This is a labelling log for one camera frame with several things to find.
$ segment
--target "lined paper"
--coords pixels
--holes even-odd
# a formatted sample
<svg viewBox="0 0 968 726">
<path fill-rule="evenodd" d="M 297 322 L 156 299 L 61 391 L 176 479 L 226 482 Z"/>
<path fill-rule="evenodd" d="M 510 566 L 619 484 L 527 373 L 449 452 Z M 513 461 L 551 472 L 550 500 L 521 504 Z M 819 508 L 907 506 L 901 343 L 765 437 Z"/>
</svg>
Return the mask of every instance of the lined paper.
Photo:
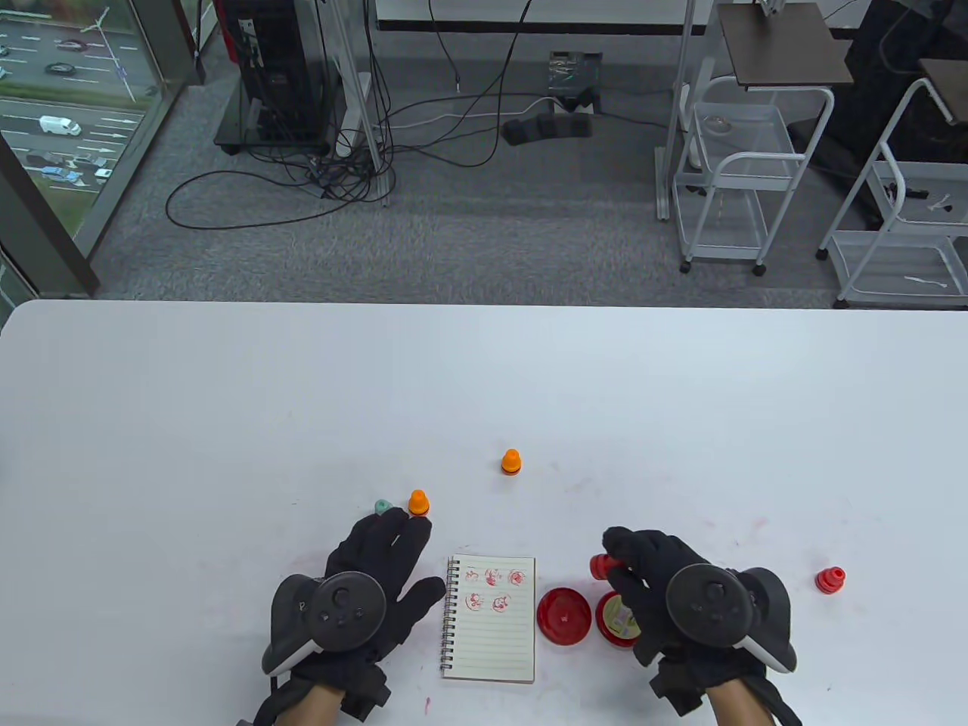
<svg viewBox="0 0 968 726">
<path fill-rule="evenodd" d="M 534 559 L 455 555 L 449 679 L 534 682 Z"/>
</svg>

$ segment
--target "red ink pad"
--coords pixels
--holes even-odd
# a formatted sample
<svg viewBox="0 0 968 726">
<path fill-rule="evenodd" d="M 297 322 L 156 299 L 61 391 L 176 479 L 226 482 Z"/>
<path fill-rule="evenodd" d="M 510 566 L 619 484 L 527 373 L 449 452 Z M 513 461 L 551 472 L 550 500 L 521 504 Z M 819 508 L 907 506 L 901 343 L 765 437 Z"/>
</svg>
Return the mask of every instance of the red ink pad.
<svg viewBox="0 0 968 726">
<path fill-rule="evenodd" d="M 621 604 L 621 597 L 614 590 L 606 592 L 598 601 L 595 624 L 605 640 L 619 648 L 631 648 L 642 635 L 632 611 Z"/>
<path fill-rule="evenodd" d="M 538 603 L 538 627 L 555 645 L 573 646 L 591 630 L 591 606 L 572 588 L 548 590 Z"/>
</svg>

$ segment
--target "orange game piece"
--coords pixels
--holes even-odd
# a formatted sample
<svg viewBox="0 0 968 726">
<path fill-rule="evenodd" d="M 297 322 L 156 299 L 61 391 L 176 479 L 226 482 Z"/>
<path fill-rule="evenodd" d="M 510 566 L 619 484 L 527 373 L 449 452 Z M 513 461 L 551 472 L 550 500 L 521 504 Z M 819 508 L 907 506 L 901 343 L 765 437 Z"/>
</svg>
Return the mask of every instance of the orange game piece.
<svg viewBox="0 0 968 726">
<path fill-rule="evenodd" d="M 505 474 L 516 474 L 521 470 L 521 454 L 517 449 L 508 449 L 504 458 L 500 460 L 500 467 Z"/>
<path fill-rule="evenodd" d="M 426 517 L 430 512 L 430 500 L 427 499 L 427 495 L 424 494 L 422 489 L 413 490 L 413 494 L 410 495 L 408 508 L 410 514 L 414 517 Z"/>
</svg>

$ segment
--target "car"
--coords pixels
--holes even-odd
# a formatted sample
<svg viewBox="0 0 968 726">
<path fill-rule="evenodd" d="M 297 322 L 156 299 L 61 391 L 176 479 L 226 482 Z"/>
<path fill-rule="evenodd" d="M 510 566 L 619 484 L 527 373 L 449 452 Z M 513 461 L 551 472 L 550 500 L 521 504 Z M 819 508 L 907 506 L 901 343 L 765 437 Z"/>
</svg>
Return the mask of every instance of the car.
<svg viewBox="0 0 968 726">
<path fill-rule="evenodd" d="M 107 159 L 103 156 L 92 157 L 90 154 L 76 154 L 72 159 L 68 159 L 67 165 L 70 168 L 86 168 L 97 171 L 107 166 Z"/>
<path fill-rule="evenodd" d="M 60 166 L 63 160 L 50 151 L 28 151 L 26 155 L 28 166 Z"/>
<path fill-rule="evenodd" d="M 77 68 L 70 63 L 50 63 L 44 67 L 44 71 L 55 76 L 73 76 Z"/>
<path fill-rule="evenodd" d="M 41 176 L 50 181 L 67 182 L 68 184 L 76 184 L 80 181 L 80 174 L 78 172 L 67 171 L 60 166 L 45 166 L 41 169 Z"/>
<path fill-rule="evenodd" d="M 68 38 L 63 41 L 54 41 L 58 50 L 71 50 L 75 53 L 82 53 L 87 50 L 87 43 L 84 41 L 76 41 L 73 38 Z"/>
<path fill-rule="evenodd" d="M 41 116 L 38 119 L 41 131 L 58 136 L 80 136 L 80 124 L 63 116 Z"/>
</svg>

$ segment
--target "gray carpet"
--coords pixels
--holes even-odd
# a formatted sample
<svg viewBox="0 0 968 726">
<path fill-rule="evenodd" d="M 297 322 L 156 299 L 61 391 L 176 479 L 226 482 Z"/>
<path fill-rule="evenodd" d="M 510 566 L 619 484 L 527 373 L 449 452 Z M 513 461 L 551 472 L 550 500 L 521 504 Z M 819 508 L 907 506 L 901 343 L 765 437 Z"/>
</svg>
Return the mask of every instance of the gray carpet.
<svg viewBox="0 0 968 726">
<path fill-rule="evenodd" d="M 453 76 L 437 59 L 435 42 L 432 36 L 407 38 L 403 45 L 420 50 L 400 56 L 383 44 L 394 106 L 453 93 Z M 465 94 L 486 86 L 499 69 L 488 58 L 460 65 Z M 237 77 L 220 38 L 206 51 L 206 68 L 207 84 L 179 99 L 94 256 L 103 298 L 740 307 L 827 307 L 833 301 L 830 264 L 816 261 L 813 251 L 839 200 L 819 177 L 811 173 L 804 180 L 765 277 L 751 275 L 746 263 L 703 260 L 682 275 L 675 228 L 655 218 L 652 148 L 664 132 L 611 118 L 595 119 L 592 138 L 516 148 L 502 141 L 494 159 L 476 169 L 400 154 L 396 190 L 385 208 L 353 204 L 312 222 L 242 231 L 175 227 L 165 218 L 165 199 L 190 176 L 232 168 L 287 181 L 277 167 L 228 157 L 212 144 Z M 512 64 L 505 90 L 540 92 L 546 68 L 537 57 Z M 608 65 L 604 84 L 607 110 L 666 121 L 670 95 L 642 92 L 668 88 L 670 69 Z M 504 108 L 528 103 L 508 97 Z M 466 107 L 419 106 L 395 123 Z M 486 99 L 478 108 L 494 107 Z M 448 123 L 400 131 L 395 140 L 429 140 Z M 491 124 L 475 120 L 462 130 Z M 485 134 L 437 150 L 472 163 L 492 144 L 493 135 Z M 331 206 L 255 179 L 217 176 L 190 187 L 172 213 L 190 224 L 221 225 Z"/>
</svg>

